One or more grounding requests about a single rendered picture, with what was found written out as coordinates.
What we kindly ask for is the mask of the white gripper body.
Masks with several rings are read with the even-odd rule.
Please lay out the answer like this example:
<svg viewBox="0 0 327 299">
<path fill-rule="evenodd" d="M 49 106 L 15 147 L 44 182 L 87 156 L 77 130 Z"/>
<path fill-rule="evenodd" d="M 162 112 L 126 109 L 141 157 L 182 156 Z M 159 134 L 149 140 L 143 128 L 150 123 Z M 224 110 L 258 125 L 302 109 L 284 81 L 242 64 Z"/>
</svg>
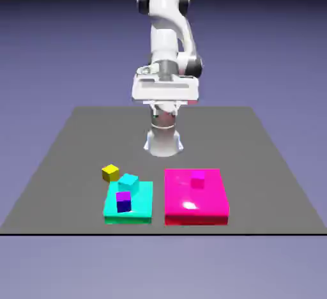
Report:
<svg viewBox="0 0 327 299">
<path fill-rule="evenodd" d="M 199 80 L 173 75 L 172 80 L 159 80 L 157 74 L 135 75 L 132 98 L 141 101 L 198 101 Z"/>
</svg>

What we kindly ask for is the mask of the small magenta cube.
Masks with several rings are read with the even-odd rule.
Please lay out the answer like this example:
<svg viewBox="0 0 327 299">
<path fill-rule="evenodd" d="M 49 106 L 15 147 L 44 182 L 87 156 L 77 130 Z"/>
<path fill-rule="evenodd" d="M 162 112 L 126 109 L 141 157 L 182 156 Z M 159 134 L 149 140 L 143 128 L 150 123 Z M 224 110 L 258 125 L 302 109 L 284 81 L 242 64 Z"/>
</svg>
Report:
<svg viewBox="0 0 327 299">
<path fill-rule="evenodd" d="M 202 189 L 205 185 L 205 171 L 204 170 L 193 170 L 191 172 L 190 184 L 192 188 Z"/>
</svg>

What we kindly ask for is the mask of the small cyan cube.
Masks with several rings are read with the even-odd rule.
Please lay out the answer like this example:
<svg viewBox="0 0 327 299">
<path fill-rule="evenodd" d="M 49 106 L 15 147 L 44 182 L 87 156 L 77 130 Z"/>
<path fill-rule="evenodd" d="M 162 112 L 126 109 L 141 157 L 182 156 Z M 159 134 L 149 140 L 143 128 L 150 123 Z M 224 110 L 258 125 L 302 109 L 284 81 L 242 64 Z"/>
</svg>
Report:
<svg viewBox="0 0 327 299">
<path fill-rule="evenodd" d="M 122 192 L 137 192 L 139 189 L 139 177 L 125 173 L 118 180 L 118 187 Z"/>
</svg>

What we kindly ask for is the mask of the small yellow cube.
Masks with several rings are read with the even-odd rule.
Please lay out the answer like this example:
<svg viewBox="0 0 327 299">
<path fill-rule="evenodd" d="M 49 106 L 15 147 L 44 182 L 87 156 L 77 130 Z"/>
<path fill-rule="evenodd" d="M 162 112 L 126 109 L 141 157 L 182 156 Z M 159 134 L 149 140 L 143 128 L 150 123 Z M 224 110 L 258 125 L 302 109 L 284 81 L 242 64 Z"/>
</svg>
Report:
<svg viewBox="0 0 327 299">
<path fill-rule="evenodd" d="M 102 178 L 106 182 L 110 183 L 112 181 L 119 180 L 119 168 L 113 164 L 107 165 L 102 168 Z"/>
</svg>

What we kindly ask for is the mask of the small purple cube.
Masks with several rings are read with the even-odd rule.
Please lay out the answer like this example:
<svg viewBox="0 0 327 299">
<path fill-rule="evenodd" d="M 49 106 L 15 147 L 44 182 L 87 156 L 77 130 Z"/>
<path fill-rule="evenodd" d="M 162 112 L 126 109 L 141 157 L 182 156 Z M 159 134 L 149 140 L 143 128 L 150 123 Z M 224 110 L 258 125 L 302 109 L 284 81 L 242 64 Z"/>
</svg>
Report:
<svg viewBox="0 0 327 299">
<path fill-rule="evenodd" d="M 130 191 L 121 191 L 116 193 L 116 208 L 118 213 L 129 212 L 132 210 Z"/>
</svg>

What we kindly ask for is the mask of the large magenta box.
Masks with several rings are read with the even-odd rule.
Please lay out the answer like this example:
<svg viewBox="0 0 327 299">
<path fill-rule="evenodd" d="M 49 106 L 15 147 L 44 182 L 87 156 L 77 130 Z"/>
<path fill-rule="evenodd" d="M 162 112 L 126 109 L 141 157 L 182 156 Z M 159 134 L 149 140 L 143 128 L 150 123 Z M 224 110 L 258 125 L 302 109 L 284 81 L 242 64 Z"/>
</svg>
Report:
<svg viewBox="0 0 327 299">
<path fill-rule="evenodd" d="M 192 188 L 191 172 L 204 170 L 205 185 Z M 219 169 L 166 169 L 164 213 L 167 226 L 225 226 L 230 206 Z"/>
</svg>

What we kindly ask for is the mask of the large cyan box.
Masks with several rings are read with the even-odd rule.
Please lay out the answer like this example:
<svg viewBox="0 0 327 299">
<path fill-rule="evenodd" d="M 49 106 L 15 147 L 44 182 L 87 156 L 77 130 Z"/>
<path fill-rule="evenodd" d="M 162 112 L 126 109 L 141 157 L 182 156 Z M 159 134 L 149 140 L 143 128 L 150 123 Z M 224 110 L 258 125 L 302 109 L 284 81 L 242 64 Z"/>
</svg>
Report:
<svg viewBox="0 0 327 299">
<path fill-rule="evenodd" d="M 109 184 L 103 207 L 106 224 L 150 224 L 152 221 L 153 182 L 141 181 L 139 189 L 120 190 L 117 181 Z"/>
</svg>

